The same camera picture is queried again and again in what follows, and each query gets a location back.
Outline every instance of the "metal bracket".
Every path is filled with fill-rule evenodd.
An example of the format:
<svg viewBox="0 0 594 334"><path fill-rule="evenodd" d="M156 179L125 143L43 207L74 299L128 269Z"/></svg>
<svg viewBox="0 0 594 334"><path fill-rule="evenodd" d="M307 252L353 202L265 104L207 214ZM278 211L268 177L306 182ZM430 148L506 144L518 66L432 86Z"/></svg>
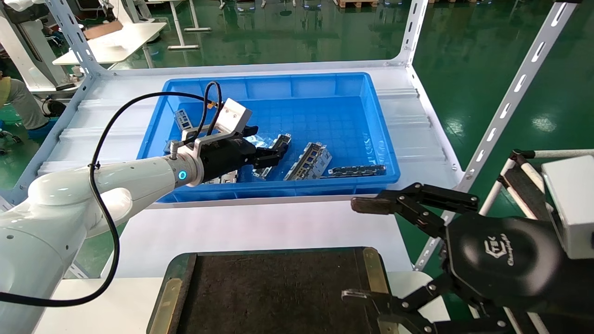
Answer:
<svg viewBox="0 0 594 334"><path fill-rule="evenodd" d="M514 80L507 89L507 93L505 93L499 108L497 108L481 143L477 147L475 154L472 156L462 181L456 187L457 191L466 192L474 183L477 174L481 171L486 159L493 151L495 143L499 139L501 133L503 133L503 129L507 126L517 105L520 103L524 93L536 76L538 69L541 67L576 6L577 4L570 4L568 2L556 2L551 8L540 31L538 31L532 46L528 50L524 61L518 69ZM445 221L445 224L448 225L452 218L454 218L454 213L446 211L441 217ZM413 269L415 271L423 270L435 249L440 246L441 240L439 238L429 238Z"/></svg>
<svg viewBox="0 0 594 334"><path fill-rule="evenodd" d="M406 20L405 35L402 38L400 53L398 53L392 60L402 61L404 66L412 64L428 3L429 0L413 0L410 4L410 11L408 19Z"/></svg>

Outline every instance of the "black cable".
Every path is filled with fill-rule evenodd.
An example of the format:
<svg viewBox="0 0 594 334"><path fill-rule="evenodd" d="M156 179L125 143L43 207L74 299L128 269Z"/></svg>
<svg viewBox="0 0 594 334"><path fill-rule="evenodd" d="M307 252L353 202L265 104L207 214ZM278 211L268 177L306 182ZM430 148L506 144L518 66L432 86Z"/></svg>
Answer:
<svg viewBox="0 0 594 334"><path fill-rule="evenodd" d="M208 131L206 131L207 136L210 136L213 133L214 124L217 122L217 119L219 119L219 114L221 113L221 110L223 109L221 86L219 85L218 82L211 81L208 83L208 85L206 85L206 89L204 90L204 97L208 99L208 90L209 90L210 86L212 86L212 85L215 85L217 87L217 95L219 96L219 102L217 103L217 111L214 113L213 121L208 126ZM204 104L204 113L206 114L206 103Z"/></svg>
<svg viewBox="0 0 594 334"><path fill-rule="evenodd" d="M116 226L115 226L115 222L113 221L111 215L109 214L108 208L105 206L105 203L101 199L101 194L99 193L99 190L97 189L97 184L95 182L95 169L100 168L99 161L98 161L99 160L99 152L101 151L101 147L103 146L103 143L105 142L105 138L107 138L108 132L111 129L111 127L113 126L113 124L115 123L116 119L118 119L118 117L126 109L128 109L131 105L135 104L136 102L144 100L144 99L148 99L150 97L155 97L155 96L182 96L182 97L190 97L193 99L203 101L204 104L211 102L208 99L206 99L206 101L205 101L205 98L203 98L202 96L189 94L189 93L180 93L180 92L150 93L150 94L136 97L135 99L132 99L128 103L124 104L121 108L118 109L118 111L116 111L116 113L113 115L113 117L109 120L107 126L105 126L105 130L103 130L103 133L101 134L101 138L99 138L99 142L97 143L97 147L95 148L95 153L93 154L93 158L91 160L91 163L89 164L89 183L91 186L91 192L93 193L93 197L97 201L97 204L99 205L99 208L101 209L101 212L105 216L105 220L107 221L107 223L109 225L109 232L111 232L112 239L113 239L113 262L112 262L111 267L109 268L109 273L108 273L107 277L105 277L105 281L103 282L103 284L101 284L99 289L97 289L94 293L92 293L86 297L71 299L71 300L51 300L51 299L45 299L45 298L36 298L36 297L27 297L27 296L22 296L22 295L9 294L7 292L0 292L0 301L4 301L7 303L14 303L14 304L22 304L22 305L41 306L41 307L67 307L67 306L76 306L76 305L82 305L84 303L87 303L87 302L99 297L102 293L105 292L105 290L107 290L107 288L113 281L113 278L115 276L115 271L118 267L119 236L118 236L118 230L116 229Z"/></svg>

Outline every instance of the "white table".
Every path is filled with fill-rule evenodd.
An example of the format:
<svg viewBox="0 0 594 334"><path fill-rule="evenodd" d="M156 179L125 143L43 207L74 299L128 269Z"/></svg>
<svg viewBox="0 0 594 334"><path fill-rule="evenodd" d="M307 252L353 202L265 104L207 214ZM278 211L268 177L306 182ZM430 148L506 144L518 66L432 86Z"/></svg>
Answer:
<svg viewBox="0 0 594 334"><path fill-rule="evenodd" d="M185 0L147 0L147 2L169 2L171 6L171 14L173 14L173 23L175 25L175 31L178 33L179 38L179 45L170 45L167 48L169 50L189 50L189 49L198 49L200 45L186 45L184 40L184 35L182 34L182 29L179 26L179 19L178 19L178 12L175 10L174 1L185 1ZM193 32L201 32L201 31L211 31L211 28L200 28L198 26L198 18L196 17L196 9L194 8L194 0L189 0L189 8L190 13L192 14L192 21L194 22L194 28L185 28L184 31L193 31Z"/></svg>
<svg viewBox="0 0 594 334"><path fill-rule="evenodd" d="M146 334L154 303L163 278L116 278L97 299L75 307L47 308L34 334ZM422 272L388 273L392 293L404 297L431 281ZM63 280L53 294L54 299L70 299L95 291L103 279ZM441 297L419 312L432 322L449 320ZM399 326L401 334L409 333Z"/></svg>
<svg viewBox="0 0 594 334"><path fill-rule="evenodd" d="M183 253L358 246L374 247L388 272L412 270L393 215L362 215L344 200L270 200L284 203L249 205L247 200L231 200L213 201L215 206L210 207L143 210L120 236L116 277L163 277L171 260ZM106 277L110 265L111 261L101 277Z"/></svg>
<svg viewBox="0 0 594 334"><path fill-rule="evenodd" d="M122 62L142 47L144 56L147 58L148 67L153 68L153 61L146 42L157 35L165 25L165 23L126 24L122 30L89 40L89 47L93 51L95 60L100 64ZM110 46L120 41L125 44L121 46ZM76 65L79 63L79 60L74 51L70 50L52 63L54 65Z"/></svg>

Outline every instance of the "white shelf surface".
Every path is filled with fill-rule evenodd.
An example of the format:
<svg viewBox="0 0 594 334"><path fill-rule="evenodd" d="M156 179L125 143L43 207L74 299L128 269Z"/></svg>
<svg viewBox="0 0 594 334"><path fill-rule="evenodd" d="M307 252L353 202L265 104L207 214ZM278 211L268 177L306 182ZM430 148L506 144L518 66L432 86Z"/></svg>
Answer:
<svg viewBox="0 0 594 334"><path fill-rule="evenodd" d="M384 61L115 71L115 76L104 75L90 87L38 174L88 165L104 126L117 109L136 96L161 91L167 80L343 72L366 72L373 80L402 174L391 188L403 188L413 182L452 188L459 182L461 170L453 170L459 164L451 145L431 105L422 103L423 98L418 96L417 91L424 90L413 85L407 68ZM156 101L157 98L144 100L122 114L103 146L102 164L136 159Z"/></svg>

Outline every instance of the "white robotic arm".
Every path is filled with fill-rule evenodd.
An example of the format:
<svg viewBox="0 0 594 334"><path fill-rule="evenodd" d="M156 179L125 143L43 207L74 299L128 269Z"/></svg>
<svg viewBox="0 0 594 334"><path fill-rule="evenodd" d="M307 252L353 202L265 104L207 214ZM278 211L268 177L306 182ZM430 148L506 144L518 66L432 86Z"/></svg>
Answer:
<svg viewBox="0 0 594 334"><path fill-rule="evenodd" d="M216 134L196 137L189 145L176 142L170 156L105 165L95 171L97 190L115 225L177 187L196 186L244 165L278 164L286 146L271 152L243 139L251 111L232 100L223 110L209 127ZM184 139L192 130L184 131ZM272 153L276 159L270 159ZM27 200L0 213L0 292L48 299L84 239L108 230L88 167L36 179ZM32 333L43 310L0 301L0 332Z"/></svg>

